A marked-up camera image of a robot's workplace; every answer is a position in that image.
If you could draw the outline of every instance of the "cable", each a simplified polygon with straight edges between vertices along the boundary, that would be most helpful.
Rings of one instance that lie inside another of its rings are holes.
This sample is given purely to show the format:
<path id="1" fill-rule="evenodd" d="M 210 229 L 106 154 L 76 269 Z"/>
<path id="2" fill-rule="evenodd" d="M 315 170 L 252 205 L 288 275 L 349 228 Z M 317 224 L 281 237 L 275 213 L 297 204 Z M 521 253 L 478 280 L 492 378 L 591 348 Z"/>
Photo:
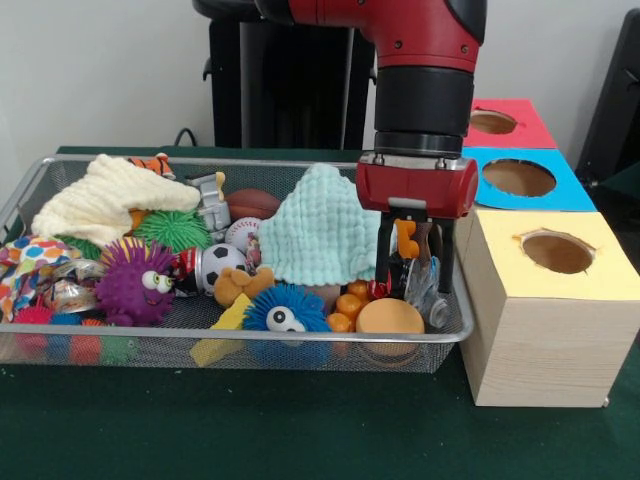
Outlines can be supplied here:
<path id="1" fill-rule="evenodd" d="M 180 130 L 180 132 L 178 133 L 178 136 L 176 137 L 175 141 L 173 142 L 173 145 L 175 147 L 177 147 L 178 145 L 180 145 L 180 142 L 182 141 L 182 137 L 184 137 L 184 134 L 187 134 L 189 136 L 189 139 L 191 140 L 191 145 L 193 145 L 194 147 L 198 146 L 198 141 L 196 140 L 196 136 L 193 134 L 193 132 L 191 131 L 190 128 L 183 128 L 182 130 Z"/>

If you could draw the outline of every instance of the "toy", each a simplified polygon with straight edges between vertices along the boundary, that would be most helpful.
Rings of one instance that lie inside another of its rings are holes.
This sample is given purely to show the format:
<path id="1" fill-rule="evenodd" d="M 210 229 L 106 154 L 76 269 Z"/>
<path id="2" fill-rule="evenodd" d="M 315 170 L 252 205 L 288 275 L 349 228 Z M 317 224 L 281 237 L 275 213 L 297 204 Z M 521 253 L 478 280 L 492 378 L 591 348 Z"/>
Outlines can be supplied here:
<path id="1" fill-rule="evenodd" d="M 244 312 L 251 305 L 251 300 L 240 294 L 231 307 L 211 327 L 213 330 L 240 330 L 244 319 Z M 209 366 L 227 355 L 231 355 L 244 348 L 242 340 L 217 340 L 205 338 L 197 342 L 190 350 L 191 357 L 199 367 Z"/>
<path id="2" fill-rule="evenodd" d="M 358 318 L 360 310 L 362 310 L 364 306 L 365 302 L 351 293 L 345 293 L 338 297 L 338 300 L 336 301 L 336 312 L 343 314 L 349 319 L 351 324 L 349 327 L 350 332 L 356 331 L 356 319 Z"/>
<path id="3" fill-rule="evenodd" d="M 0 309 L 3 322 L 27 307 L 55 267 L 79 258 L 81 252 L 56 239 L 26 236 L 0 249 Z"/>
<path id="4" fill-rule="evenodd" d="M 416 222 L 396 219 L 395 226 L 398 231 L 398 253 L 402 258 L 418 258 L 420 247 L 418 242 L 411 240 L 416 233 Z"/>
<path id="5" fill-rule="evenodd" d="M 159 324 L 175 296 L 172 280 L 165 275 L 173 259 L 171 249 L 163 250 L 154 241 L 147 252 L 142 240 L 134 239 L 126 250 L 118 243 L 107 250 L 111 254 L 108 270 L 96 287 L 107 322 L 118 326 Z"/>
<path id="6" fill-rule="evenodd" d="M 23 308 L 15 317 L 14 323 L 26 325 L 48 325 L 53 317 L 53 310 L 42 305 L 42 301 L 33 307 Z M 17 333 L 16 343 L 20 350 L 29 357 L 37 356 L 45 352 L 48 341 L 46 335 Z"/>
<path id="7" fill-rule="evenodd" d="M 126 365 L 138 353 L 139 342 L 136 337 L 116 337 L 103 335 L 100 352 L 101 365 Z"/>
<path id="8" fill-rule="evenodd" d="M 43 285 L 45 307 L 57 313 L 93 310 L 98 303 L 95 285 L 105 271 L 104 265 L 85 259 L 72 260 L 57 267 L 51 280 Z"/>
<path id="9" fill-rule="evenodd" d="M 331 165 L 311 166 L 260 226 L 263 265 L 295 285 L 371 280 L 380 213 L 363 210 L 356 187 Z"/>
<path id="10" fill-rule="evenodd" d="M 56 313 L 51 318 L 51 325 L 80 325 L 82 317 L 77 313 Z M 69 335 L 49 335 L 47 357 L 51 361 L 63 363 L 69 358 L 71 337 Z"/>
<path id="11" fill-rule="evenodd" d="M 213 295 L 213 286 L 225 267 L 245 270 L 245 257 L 233 245 L 220 243 L 202 252 L 201 278 L 205 293 Z"/>
<path id="12" fill-rule="evenodd" d="M 189 185 L 200 189 L 201 201 L 198 214 L 214 243 L 224 241 L 227 227 L 231 224 L 229 205 L 222 191 L 225 180 L 226 177 L 222 172 L 187 178 Z"/>
<path id="13" fill-rule="evenodd" d="M 322 299 L 295 285 L 276 285 L 258 295 L 245 311 L 245 330 L 329 332 Z M 250 340 L 247 349 L 266 368 L 318 368 L 329 361 L 328 342 Z"/>
<path id="14" fill-rule="evenodd" d="M 266 220 L 280 208 L 280 200 L 256 188 L 245 188 L 227 196 L 227 203 L 233 221 L 246 217 Z"/>
<path id="15" fill-rule="evenodd" d="M 224 241 L 236 247 L 243 254 L 247 253 L 249 241 L 256 238 L 262 220 L 255 217 L 245 217 L 236 220 L 227 230 Z"/>
<path id="16" fill-rule="evenodd" d="M 98 155 L 87 173 L 49 200 L 31 229 L 42 236 L 71 235 L 104 246 L 131 230 L 130 209 L 189 212 L 197 189 L 138 168 L 124 158 Z"/>
<path id="17" fill-rule="evenodd" d="M 142 160 L 138 157 L 129 157 L 127 161 L 136 167 L 146 168 L 151 170 L 156 175 L 167 178 L 169 180 L 175 180 L 176 176 L 169 166 L 169 156 L 166 153 L 158 153 L 155 157 L 149 160 Z"/>
<path id="18" fill-rule="evenodd" d="M 407 302 L 395 298 L 383 298 L 366 305 L 356 322 L 358 333 L 424 333 L 424 321 L 420 313 Z M 363 343 L 361 353 L 378 366 L 399 367 L 417 357 L 420 345 L 415 343 Z"/>
<path id="19" fill-rule="evenodd" d="M 82 238 L 75 238 L 69 235 L 60 235 L 58 239 L 70 247 L 75 247 L 82 252 L 82 257 L 87 260 L 99 260 L 102 255 L 102 250 L 97 245 L 94 245 L 89 240 L 83 240 Z"/>
<path id="20" fill-rule="evenodd" d="M 332 313 L 327 317 L 327 324 L 335 333 L 355 332 L 355 324 L 344 313 Z"/>
<path id="21" fill-rule="evenodd" d="M 213 296 L 220 305 L 228 308 L 240 295 L 254 299 L 274 285 L 273 271 L 270 268 L 261 268 L 251 277 L 243 270 L 226 267 L 213 285 Z"/>
<path id="22" fill-rule="evenodd" d="M 120 247 L 122 247 L 127 258 L 129 258 L 128 247 L 133 247 L 134 245 L 137 245 L 136 239 L 131 237 L 119 238 L 118 240 L 116 240 L 116 242 L 118 243 L 118 245 L 120 245 Z M 145 245 L 145 250 L 147 251 L 147 254 L 148 254 L 149 247 L 147 245 Z M 113 261 L 113 255 L 111 254 L 109 249 L 104 248 L 102 250 L 102 255 L 100 255 L 100 262 L 103 264 L 108 264 L 112 261 Z"/>
<path id="23" fill-rule="evenodd" d="M 174 252 L 188 248 L 210 247 L 213 242 L 202 218 L 195 210 L 190 212 L 153 212 L 149 214 L 133 232 L 134 236 L 144 238 L 147 244 L 153 240 Z"/>
<path id="24" fill-rule="evenodd" d="M 254 233 L 249 233 L 249 245 L 247 246 L 247 260 L 245 265 L 247 271 L 251 274 L 255 273 L 260 265 L 262 265 L 262 252 L 260 251 L 260 242 Z"/>

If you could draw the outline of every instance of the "toy soccer ball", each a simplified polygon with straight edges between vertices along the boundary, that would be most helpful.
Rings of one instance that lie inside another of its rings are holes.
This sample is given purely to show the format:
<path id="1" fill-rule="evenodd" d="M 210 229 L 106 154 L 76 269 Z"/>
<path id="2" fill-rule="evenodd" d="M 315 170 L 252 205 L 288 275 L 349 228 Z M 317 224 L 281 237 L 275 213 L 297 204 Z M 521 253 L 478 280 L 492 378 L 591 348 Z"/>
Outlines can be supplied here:
<path id="1" fill-rule="evenodd" d="M 207 295 L 213 294 L 213 284 L 225 267 L 246 270 L 244 255 L 233 245 L 219 243 L 202 252 L 202 283 Z"/>

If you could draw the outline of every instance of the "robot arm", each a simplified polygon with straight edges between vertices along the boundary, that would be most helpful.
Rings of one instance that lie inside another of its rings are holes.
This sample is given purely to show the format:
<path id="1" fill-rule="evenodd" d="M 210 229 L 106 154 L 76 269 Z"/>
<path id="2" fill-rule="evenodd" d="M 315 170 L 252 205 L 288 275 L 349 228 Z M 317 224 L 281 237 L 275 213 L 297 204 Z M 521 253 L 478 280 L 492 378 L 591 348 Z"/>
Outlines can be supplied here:
<path id="1" fill-rule="evenodd" d="M 444 229 L 440 291 L 451 287 L 454 220 L 468 213 L 478 172 L 461 159 L 486 0 L 256 0 L 283 23 L 359 28 L 378 53 L 375 148 L 358 164 L 362 206 L 382 212 L 376 281 L 387 283 L 393 218 Z"/>

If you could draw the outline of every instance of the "small figurine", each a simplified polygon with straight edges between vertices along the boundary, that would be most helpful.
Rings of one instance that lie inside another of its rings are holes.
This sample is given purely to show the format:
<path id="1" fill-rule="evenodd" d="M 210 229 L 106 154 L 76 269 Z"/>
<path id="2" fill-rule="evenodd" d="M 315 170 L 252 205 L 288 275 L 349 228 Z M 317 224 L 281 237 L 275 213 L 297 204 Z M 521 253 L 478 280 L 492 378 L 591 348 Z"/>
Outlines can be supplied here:
<path id="1" fill-rule="evenodd" d="M 222 185 L 226 177 L 222 172 L 187 178 L 187 183 L 200 189 L 200 205 L 198 214 L 204 220 L 207 230 L 211 233 L 213 243 L 224 242 L 227 228 L 231 225 L 229 205 L 224 200 Z"/>

